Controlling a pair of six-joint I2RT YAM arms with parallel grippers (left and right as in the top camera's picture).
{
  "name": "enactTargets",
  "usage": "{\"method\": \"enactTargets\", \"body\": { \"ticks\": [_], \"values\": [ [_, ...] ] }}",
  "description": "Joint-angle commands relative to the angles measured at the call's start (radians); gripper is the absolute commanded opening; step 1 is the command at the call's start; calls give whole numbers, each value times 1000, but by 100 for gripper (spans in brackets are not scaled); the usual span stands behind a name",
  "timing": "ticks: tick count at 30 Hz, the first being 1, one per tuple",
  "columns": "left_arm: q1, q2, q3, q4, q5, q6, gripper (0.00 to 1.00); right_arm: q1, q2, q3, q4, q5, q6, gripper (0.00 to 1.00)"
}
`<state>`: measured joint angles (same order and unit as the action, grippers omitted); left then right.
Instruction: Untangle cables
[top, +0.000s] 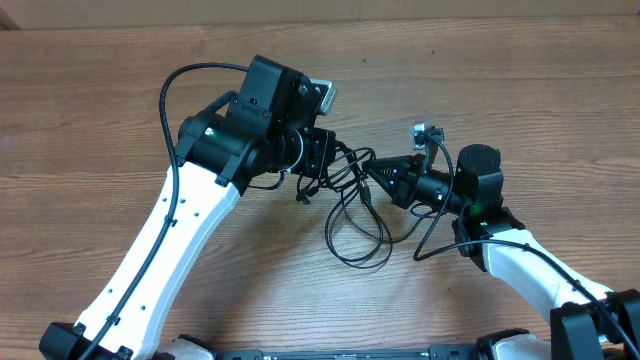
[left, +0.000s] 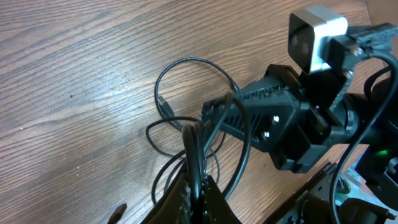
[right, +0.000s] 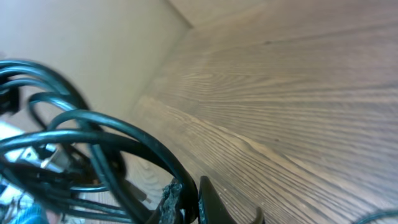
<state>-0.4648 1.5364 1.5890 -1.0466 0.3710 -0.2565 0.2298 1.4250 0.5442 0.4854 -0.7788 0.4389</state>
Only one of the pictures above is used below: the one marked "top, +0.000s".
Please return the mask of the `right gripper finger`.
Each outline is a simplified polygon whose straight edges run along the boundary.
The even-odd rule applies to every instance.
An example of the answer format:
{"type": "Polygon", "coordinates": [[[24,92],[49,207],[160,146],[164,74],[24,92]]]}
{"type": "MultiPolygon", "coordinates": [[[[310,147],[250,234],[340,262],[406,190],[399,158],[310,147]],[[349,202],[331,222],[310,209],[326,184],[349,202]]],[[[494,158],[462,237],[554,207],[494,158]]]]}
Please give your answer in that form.
{"type": "Polygon", "coordinates": [[[408,209],[416,200],[417,179],[382,180],[376,179],[376,183],[389,195],[391,203],[403,209],[408,209]]]}
{"type": "Polygon", "coordinates": [[[415,176],[411,174],[413,163],[411,155],[380,158],[365,161],[363,170],[378,185],[399,185],[401,182],[414,185],[415,176]]]}

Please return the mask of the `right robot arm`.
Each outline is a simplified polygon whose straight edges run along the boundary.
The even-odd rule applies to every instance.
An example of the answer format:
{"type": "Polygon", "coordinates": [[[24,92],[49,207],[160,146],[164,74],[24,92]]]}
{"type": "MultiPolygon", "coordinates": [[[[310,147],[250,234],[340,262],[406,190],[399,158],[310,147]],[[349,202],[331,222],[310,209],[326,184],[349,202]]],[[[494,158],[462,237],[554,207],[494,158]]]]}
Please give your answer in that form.
{"type": "Polygon", "coordinates": [[[368,160],[365,173],[408,208],[420,201],[455,215],[453,248],[516,291],[547,322],[548,341],[512,328],[479,337],[469,359],[636,359],[639,293],[614,291],[563,263],[503,204],[498,150],[464,147],[442,173],[423,154],[368,160]]]}

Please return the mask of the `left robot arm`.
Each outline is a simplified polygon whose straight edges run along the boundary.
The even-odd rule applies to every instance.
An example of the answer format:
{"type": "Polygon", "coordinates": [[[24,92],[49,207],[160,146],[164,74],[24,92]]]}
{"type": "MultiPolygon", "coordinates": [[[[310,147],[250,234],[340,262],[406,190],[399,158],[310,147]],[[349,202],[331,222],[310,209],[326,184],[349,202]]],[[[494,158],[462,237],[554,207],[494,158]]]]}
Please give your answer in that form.
{"type": "Polygon", "coordinates": [[[39,349],[47,359],[211,359],[182,335],[160,337],[204,245],[251,181],[266,173],[317,179],[334,157],[328,80],[256,56],[237,91],[224,93],[167,134],[170,165],[158,199],[119,267],[72,323],[54,322],[39,349]]]}

